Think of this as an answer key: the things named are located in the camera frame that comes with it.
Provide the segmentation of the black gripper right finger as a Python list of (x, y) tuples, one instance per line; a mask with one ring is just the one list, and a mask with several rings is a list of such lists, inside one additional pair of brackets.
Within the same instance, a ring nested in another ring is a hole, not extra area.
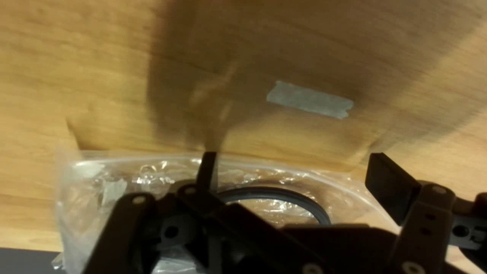
[(461, 274), (446, 262), (450, 245), (487, 271), (487, 193), (473, 201), (415, 179), (386, 154), (368, 158), (365, 187), (400, 227), (388, 268), (400, 274)]

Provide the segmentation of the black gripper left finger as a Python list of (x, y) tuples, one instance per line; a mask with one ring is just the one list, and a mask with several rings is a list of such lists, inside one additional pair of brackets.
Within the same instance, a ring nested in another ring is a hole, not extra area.
[(82, 274), (150, 274), (172, 249), (182, 251), (204, 274), (326, 272), (313, 249), (242, 205), (245, 199), (278, 199), (324, 224), (326, 211), (315, 201), (265, 186), (220, 190), (216, 170), (217, 155), (205, 152), (196, 176), (176, 182), (166, 196), (122, 196)]

